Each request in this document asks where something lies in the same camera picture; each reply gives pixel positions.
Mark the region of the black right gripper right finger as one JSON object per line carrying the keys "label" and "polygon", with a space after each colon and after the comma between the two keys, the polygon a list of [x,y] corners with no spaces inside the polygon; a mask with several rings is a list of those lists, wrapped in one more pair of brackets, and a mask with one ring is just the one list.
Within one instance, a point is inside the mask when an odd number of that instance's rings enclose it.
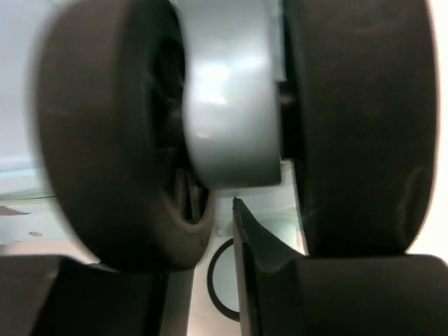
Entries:
{"label": "black right gripper right finger", "polygon": [[232,206],[243,335],[446,335],[447,264],[433,255],[312,258],[241,199]]}

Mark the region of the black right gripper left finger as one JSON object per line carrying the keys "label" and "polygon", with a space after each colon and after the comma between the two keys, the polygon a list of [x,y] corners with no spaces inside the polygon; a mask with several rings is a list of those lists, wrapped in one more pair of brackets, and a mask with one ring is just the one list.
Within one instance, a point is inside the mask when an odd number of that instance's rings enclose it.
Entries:
{"label": "black right gripper left finger", "polygon": [[166,278],[62,255],[1,257],[1,334],[158,335]]}

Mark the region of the light blue hard-shell suitcase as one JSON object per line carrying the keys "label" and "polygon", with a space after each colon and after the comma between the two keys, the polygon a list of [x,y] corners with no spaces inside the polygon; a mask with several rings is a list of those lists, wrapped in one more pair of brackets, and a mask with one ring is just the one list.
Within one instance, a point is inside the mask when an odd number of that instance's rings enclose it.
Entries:
{"label": "light blue hard-shell suitcase", "polygon": [[73,1],[35,28],[38,167],[99,267],[166,278],[164,322],[219,190],[290,160],[312,258],[408,255],[428,210],[437,81],[426,1]]}

